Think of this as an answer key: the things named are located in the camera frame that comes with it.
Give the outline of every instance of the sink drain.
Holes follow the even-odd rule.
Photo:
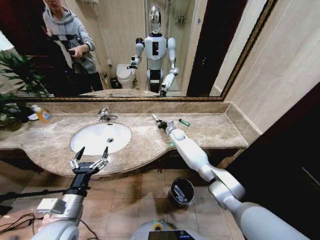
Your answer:
[[[110,137],[110,138],[108,138],[106,141],[107,141],[108,144],[109,144],[109,143],[112,143],[112,142],[114,141],[114,138],[113,138],[113,137]]]

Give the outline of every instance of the person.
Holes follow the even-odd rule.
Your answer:
[[[75,88],[77,94],[103,90],[100,75],[96,69],[96,63],[90,51],[94,51],[96,46],[93,39],[87,33],[82,22],[69,9],[64,7],[61,0],[44,0],[46,3],[43,13],[43,21],[47,28],[49,36],[54,35],[72,35],[78,36],[83,44],[79,44],[76,39],[68,41],[72,57],[84,69],[84,74],[76,74]],[[67,57],[65,46],[61,45],[64,56]]]

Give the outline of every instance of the potted plant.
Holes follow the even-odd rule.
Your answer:
[[[18,130],[22,123],[13,116],[13,112],[18,110],[17,105],[10,104],[10,100],[15,96],[13,94],[0,93],[0,130],[9,130],[11,132]]]
[[[14,84],[17,85],[18,91],[37,97],[46,97],[49,95],[42,82],[44,76],[37,74],[36,66],[32,62],[32,57],[2,52],[0,54],[0,65],[5,67],[0,70],[0,74],[9,80],[21,80]]]

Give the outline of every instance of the dark wooden door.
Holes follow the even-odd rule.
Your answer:
[[[43,0],[1,0],[0,30],[21,55],[33,58],[47,90],[56,97],[68,96],[66,60],[60,47],[45,34]]]
[[[247,0],[208,0],[187,96],[209,96],[246,3]]]
[[[227,167],[245,188],[243,201],[310,239],[319,239],[319,110],[320,83]]]

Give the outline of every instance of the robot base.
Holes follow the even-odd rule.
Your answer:
[[[206,240],[191,230],[176,229],[165,221],[149,221],[142,224],[129,240]]]

